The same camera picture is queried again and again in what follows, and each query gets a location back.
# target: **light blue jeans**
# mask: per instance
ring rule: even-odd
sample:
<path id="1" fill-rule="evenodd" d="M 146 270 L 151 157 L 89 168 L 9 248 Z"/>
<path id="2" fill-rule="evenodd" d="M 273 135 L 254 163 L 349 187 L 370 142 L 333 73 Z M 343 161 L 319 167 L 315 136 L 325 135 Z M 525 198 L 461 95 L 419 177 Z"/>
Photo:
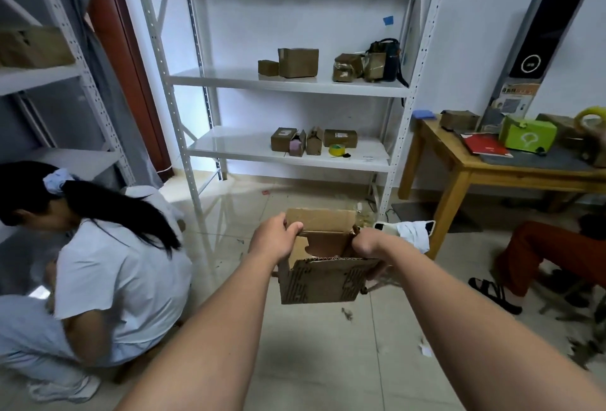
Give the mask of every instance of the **light blue jeans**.
<path id="1" fill-rule="evenodd" d="M 42 381 L 70 386 L 83 373 L 61 321 L 48 313 L 45 301 L 20 295 L 0 296 L 0 366 Z M 140 344 L 113 344 L 98 366 L 126 363 L 143 354 L 163 336 Z"/>

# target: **gray mat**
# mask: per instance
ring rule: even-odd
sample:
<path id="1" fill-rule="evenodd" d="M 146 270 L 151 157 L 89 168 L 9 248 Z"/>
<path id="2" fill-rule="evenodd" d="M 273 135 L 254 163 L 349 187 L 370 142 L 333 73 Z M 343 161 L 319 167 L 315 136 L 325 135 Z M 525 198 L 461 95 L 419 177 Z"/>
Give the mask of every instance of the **gray mat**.
<path id="1" fill-rule="evenodd" d="M 571 170 L 573 172 L 589 172 L 593 167 L 578 158 L 570 149 L 554 146 L 545 156 L 538 156 L 525 151 L 509 150 L 512 158 L 501 156 L 480 155 L 487 164 L 496 166 L 534 167 L 536 169 Z"/>
<path id="2" fill-rule="evenodd" d="M 404 202 L 392 204 L 400 221 L 430 221 L 437 209 L 437 202 Z M 482 232 L 481 226 L 473 221 L 461 209 L 454 216 L 449 232 Z"/>

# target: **wooden stool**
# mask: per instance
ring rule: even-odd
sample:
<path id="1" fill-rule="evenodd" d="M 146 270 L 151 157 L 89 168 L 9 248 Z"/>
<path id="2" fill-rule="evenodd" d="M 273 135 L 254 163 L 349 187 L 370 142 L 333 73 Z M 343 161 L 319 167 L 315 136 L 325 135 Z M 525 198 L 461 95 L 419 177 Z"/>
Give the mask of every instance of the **wooden stool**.
<path id="1" fill-rule="evenodd" d="M 185 322 L 183 322 L 182 320 L 177 320 L 175 322 L 175 324 L 173 324 L 173 328 L 179 329 L 183 326 L 184 323 Z M 132 371 L 133 367 L 136 365 L 136 363 L 138 361 L 143 359 L 149 363 L 154 358 L 156 358 L 156 355 L 160 353 L 160 351 L 163 349 L 163 347 L 166 344 L 164 342 L 164 338 L 162 339 L 162 341 L 160 341 L 155 346 L 153 346 L 150 350 L 139 355 L 139 357 L 133 358 L 132 360 L 129 360 L 128 362 L 120 365 L 118 367 L 118 370 L 117 370 L 116 375 L 114 376 L 112 382 L 114 384 L 123 384 L 123 382 L 128 377 L 129 373 Z"/>

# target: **red book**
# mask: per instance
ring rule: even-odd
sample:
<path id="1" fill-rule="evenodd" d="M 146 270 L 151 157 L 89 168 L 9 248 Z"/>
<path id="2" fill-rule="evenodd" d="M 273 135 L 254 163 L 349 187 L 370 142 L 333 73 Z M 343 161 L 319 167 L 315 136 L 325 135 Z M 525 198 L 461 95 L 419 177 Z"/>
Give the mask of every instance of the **red book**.
<path id="1" fill-rule="evenodd" d="M 506 147 L 498 140 L 495 133 L 461 133 L 463 143 L 472 154 L 486 154 L 489 156 L 503 156 L 512 158 Z"/>

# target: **light blue scrunchie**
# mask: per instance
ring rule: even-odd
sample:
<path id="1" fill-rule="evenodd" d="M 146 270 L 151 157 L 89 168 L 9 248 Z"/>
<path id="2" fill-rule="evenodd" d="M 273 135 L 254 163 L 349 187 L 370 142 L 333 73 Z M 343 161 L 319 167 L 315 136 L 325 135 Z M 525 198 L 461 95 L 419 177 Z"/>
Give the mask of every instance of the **light blue scrunchie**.
<path id="1" fill-rule="evenodd" d="M 71 176 L 67 169 L 57 169 L 53 173 L 49 173 L 46 177 L 42 178 L 44 187 L 46 190 L 56 196 L 63 197 L 63 184 L 66 181 L 73 181 L 74 177 Z"/>

